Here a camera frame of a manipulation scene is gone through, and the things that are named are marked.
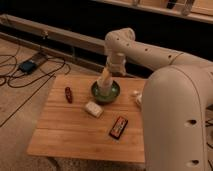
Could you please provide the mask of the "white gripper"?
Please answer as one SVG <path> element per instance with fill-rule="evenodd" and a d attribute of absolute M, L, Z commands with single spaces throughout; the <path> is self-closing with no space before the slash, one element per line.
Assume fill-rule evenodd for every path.
<path fill-rule="evenodd" d="M 106 67 L 98 78 L 97 83 L 100 88 L 106 88 L 106 95 L 108 96 L 111 92 L 113 78 L 111 73 L 119 73 L 121 75 L 126 74 L 125 69 L 126 56 L 123 53 L 110 53 L 107 57 Z"/>

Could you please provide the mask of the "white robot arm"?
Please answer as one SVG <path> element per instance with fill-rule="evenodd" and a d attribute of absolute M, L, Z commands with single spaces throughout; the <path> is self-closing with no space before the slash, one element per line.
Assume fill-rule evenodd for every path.
<path fill-rule="evenodd" d="M 125 72 L 125 62 L 149 68 L 142 93 L 146 171 L 210 171 L 205 112 L 213 105 L 213 62 L 137 42 L 130 28 L 105 36 L 106 67 Z"/>

